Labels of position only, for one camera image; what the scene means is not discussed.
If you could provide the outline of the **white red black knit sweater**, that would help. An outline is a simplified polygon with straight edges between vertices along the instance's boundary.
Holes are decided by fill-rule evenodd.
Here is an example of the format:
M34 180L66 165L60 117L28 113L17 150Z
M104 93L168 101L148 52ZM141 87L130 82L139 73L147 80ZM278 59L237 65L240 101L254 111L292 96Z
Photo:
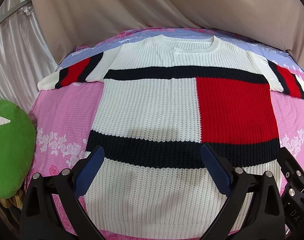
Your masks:
M281 183L271 92L304 100L304 81L217 37L163 35L127 43L53 73L40 90L104 86L86 149L105 159L85 202L95 226L158 239L201 236L226 197L201 160L208 143L252 174Z

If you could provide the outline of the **pink floral quilt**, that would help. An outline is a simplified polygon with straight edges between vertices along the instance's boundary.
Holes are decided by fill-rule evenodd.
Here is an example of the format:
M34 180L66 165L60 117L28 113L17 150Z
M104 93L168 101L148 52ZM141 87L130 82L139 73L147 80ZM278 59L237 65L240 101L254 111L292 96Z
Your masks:
M95 47L72 54L69 67L121 45L159 35L190 40L217 37L265 57L292 74L298 75L304 81L304 72L285 54L275 55L270 49L262 51L259 47L252 47L243 41L225 38L220 33L205 30L144 30L129 39L120 36L105 48ZM104 86L99 82L74 82L63 88L40 90L31 109L38 122L32 173L55 176L61 170L72 168L80 159L87 157L91 152L86 149L87 139L103 90ZM273 91L271 103L276 117L280 147L286 147L304 169L304 100ZM281 183L277 186L280 189L285 186L285 178L282 174ZM143 238L101 231L109 239Z

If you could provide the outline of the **green plush pillow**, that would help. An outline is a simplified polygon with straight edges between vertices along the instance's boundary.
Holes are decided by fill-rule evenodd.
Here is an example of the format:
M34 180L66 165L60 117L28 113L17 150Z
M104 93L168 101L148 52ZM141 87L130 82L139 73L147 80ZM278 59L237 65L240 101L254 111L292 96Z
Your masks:
M36 131L28 114L0 99L0 198L10 198L23 184L34 158Z

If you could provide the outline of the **white satin curtain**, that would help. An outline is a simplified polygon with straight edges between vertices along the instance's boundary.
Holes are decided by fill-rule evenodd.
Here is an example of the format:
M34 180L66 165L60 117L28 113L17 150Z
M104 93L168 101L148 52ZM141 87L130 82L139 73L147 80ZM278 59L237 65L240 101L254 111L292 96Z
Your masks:
M4 0L0 5L0 99L28 112L38 96L38 82L56 68L32 0Z

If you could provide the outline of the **beige bed sheet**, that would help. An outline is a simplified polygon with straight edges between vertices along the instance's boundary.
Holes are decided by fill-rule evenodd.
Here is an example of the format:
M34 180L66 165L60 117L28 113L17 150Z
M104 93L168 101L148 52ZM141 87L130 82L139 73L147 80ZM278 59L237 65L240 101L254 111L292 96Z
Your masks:
M215 28L287 51L304 68L304 6L300 0L32 0L49 50L61 62L145 27Z

